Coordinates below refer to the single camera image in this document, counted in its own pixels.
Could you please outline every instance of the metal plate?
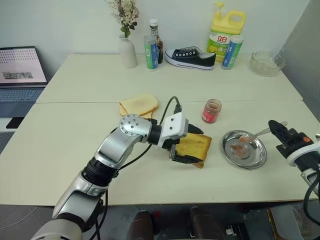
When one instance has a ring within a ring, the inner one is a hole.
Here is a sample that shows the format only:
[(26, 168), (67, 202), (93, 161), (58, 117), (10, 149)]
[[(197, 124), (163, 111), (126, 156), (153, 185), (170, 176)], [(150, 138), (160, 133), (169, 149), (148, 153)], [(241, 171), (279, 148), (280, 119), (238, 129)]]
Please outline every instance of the metal plate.
[[(252, 142), (241, 143), (239, 138), (252, 133), (243, 130), (232, 130), (227, 132), (221, 140), (221, 147), (225, 158), (240, 168), (254, 170), (261, 167), (267, 160), (267, 150), (259, 138)], [(235, 146), (242, 146), (244, 154), (239, 154)]]

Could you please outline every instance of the black sneaker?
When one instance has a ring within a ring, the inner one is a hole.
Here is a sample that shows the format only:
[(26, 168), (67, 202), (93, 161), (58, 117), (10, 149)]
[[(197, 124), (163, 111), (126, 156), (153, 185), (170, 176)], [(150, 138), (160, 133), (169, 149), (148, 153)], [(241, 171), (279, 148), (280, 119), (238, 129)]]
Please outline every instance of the black sneaker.
[(215, 65), (216, 53), (206, 53), (196, 46), (181, 49), (167, 49), (165, 60), (177, 67), (212, 70)]

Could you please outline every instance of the glass bowl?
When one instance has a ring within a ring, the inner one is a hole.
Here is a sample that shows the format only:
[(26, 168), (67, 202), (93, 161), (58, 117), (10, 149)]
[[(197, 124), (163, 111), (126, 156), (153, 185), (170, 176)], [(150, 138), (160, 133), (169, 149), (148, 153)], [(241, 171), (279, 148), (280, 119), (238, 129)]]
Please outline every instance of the glass bowl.
[(285, 66), (285, 59), (279, 54), (270, 51), (253, 52), (250, 59), (250, 68), (264, 77), (275, 76)]

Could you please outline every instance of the gray floor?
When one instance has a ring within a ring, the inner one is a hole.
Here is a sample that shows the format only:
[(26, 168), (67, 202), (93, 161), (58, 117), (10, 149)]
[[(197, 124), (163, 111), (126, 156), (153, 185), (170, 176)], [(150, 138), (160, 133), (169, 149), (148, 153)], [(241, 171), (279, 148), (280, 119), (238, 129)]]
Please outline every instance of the gray floor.
[[(159, 232), (154, 236), (155, 240), (188, 238), (186, 221), (188, 210), (192, 206), (194, 205), (110, 206), (101, 228), (101, 239), (125, 240), (130, 224), (140, 210), (148, 210), (157, 216), (155, 222)], [(201, 206), (220, 219), (224, 226), (230, 223), (245, 223), (251, 240), (273, 239), (268, 216), (264, 210), (242, 214), (238, 211), (236, 204), (202, 204)], [(0, 205), (0, 228), (21, 220), (34, 209), (34, 206)], [(52, 211), (52, 207), (38, 207), (24, 221), (0, 230), (0, 240), (29, 240), (43, 224), (51, 220)], [(83, 234), (83, 239), (88, 240), (93, 232), (94, 227)]]

